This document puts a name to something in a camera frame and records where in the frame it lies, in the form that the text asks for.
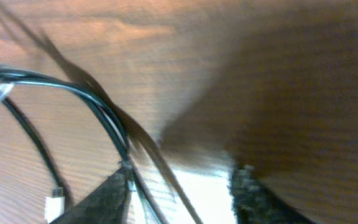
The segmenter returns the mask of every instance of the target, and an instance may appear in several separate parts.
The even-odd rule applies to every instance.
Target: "wooden surface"
[[[228,152],[308,218],[358,223],[358,1],[4,2],[92,74],[173,167],[220,175]],[[1,62],[67,80],[11,26],[25,47],[0,24]],[[12,99],[76,202],[119,167],[108,135],[70,93],[21,86]],[[0,106],[0,223],[42,222],[52,186]],[[225,223],[219,207],[190,197],[205,223]]]

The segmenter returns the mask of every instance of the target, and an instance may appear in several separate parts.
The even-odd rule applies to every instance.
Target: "cable connector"
[[[44,218],[51,223],[65,212],[65,197],[63,188],[58,187],[52,191],[52,197],[45,197]]]

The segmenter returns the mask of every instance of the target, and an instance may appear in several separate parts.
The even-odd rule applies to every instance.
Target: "wooden table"
[[[308,218],[358,223],[358,1],[4,4],[102,84],[182,170],[179,180],[189,172],[226,180],[233,162],[251,164]],[[0,23],[1,62],[67,80],[8,26],[21,46]],[[108,135],[70,93],[20,86],[11,97],[48,144],[75,202],[119,167]],[[208,181],[184,184],[202,219],[234,223],[229,200],[219,202],[228,196],[214,193],[206,206],[205,190],[225,184]],[[0,223],[43,222],[52,184],[0,106]]]

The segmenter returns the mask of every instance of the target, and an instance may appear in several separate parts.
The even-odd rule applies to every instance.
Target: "wood grain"
[[[92,74],[176,170],[218,175],[232,157],[306,217],[358,223],[358,1],[4,3]],[[0,61],[66,80],[10,25],[25,47],[0,24]],[[12,99],[76,202],[119,167],[74,96],[20,87]],[[42,222],[51,186],[35,147],[0,107],[0,222]],[[191,198],[212,223],[217,207]]]

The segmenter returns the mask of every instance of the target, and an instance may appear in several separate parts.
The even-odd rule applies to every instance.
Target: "brown wood surface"
[[[3,2],[92,74],[172,166],[214,173],[229,152],[308,218],[358,223],[358,1]],[[9,25],[24,47],[0,23],[1,62],[67,80]],[[20,86],[11,96],[76,202],[119,167],[108,135],[70,93]],[[0,106],[0,223],[43,222],[52,186]]]

